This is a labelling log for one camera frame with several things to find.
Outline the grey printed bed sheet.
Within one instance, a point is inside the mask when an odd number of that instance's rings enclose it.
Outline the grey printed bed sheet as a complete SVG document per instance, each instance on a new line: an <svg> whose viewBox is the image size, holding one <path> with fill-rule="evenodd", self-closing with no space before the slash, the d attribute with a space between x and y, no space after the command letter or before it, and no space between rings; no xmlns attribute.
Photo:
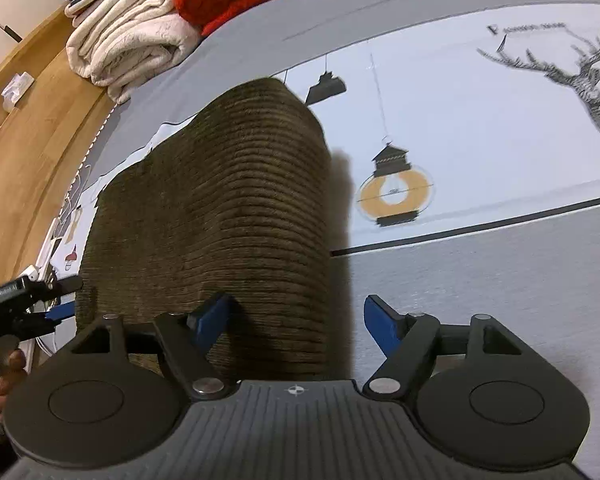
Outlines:
<svg viewBox="0 0 600 480"><path fill-rule="evenodd" d="M600 479L600 127L576 90L495 62L531 53L567 74L600 44L600 0L274 0L234 18L112 112L62 213L59 274L79 269L114 176L244 81L313 105L332 153L332 289L344 362L381 361L362 303L445 323L494 315L588 399L578 465ZM592 66L600 92L600 59Z"/></svg>

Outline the wooden bed frame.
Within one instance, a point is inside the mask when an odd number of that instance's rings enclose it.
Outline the wooden bed frame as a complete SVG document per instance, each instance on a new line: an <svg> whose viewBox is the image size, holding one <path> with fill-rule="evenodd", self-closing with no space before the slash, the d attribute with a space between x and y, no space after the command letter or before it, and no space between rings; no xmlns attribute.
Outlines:
<svg viewBox="0 0 600 480"><path fill-rule="evenodd" d="M0 284L35 263L80 162L114 104L70 70L73 27L57 10L0 64ZM15 74L34 83L15 108L1 92Z"/></svg>

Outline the brown corduroy pants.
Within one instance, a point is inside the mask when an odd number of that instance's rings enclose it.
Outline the brown corduroy pants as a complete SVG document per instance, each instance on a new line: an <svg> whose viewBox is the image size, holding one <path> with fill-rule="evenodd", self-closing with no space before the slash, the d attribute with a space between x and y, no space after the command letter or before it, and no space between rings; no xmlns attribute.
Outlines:
<svg viewBox="0 0 600 480"><path fill-rule="evenodd" d="M230 378L328 374L322 127L278 79L218 96L99 193L76 325L238 302L209 359Z"/></svg>

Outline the cream folded blanket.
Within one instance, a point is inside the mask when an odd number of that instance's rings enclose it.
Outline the cream folded blanket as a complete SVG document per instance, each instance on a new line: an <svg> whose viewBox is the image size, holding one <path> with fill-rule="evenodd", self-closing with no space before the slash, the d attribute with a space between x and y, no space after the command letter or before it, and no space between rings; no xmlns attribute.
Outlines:
<svg viewBox="0 0 600 480"><path fill-rule="evenodd" d="M122 104L200 42L201 33L178 14L175 0L104 0L73 31L66 55L73 73Z"/></svg>

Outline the white box on floor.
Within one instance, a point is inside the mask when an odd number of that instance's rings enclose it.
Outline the white box on floor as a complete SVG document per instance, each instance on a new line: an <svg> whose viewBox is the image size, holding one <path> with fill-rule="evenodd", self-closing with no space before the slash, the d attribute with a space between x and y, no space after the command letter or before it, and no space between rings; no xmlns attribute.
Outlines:
<svg viewBox="0 0 600 480"><path fill-rule="evenodd" d="M7 113L11 112L33 83L34 77L29 73L15 74L1 92L3 110Z"/></svg>

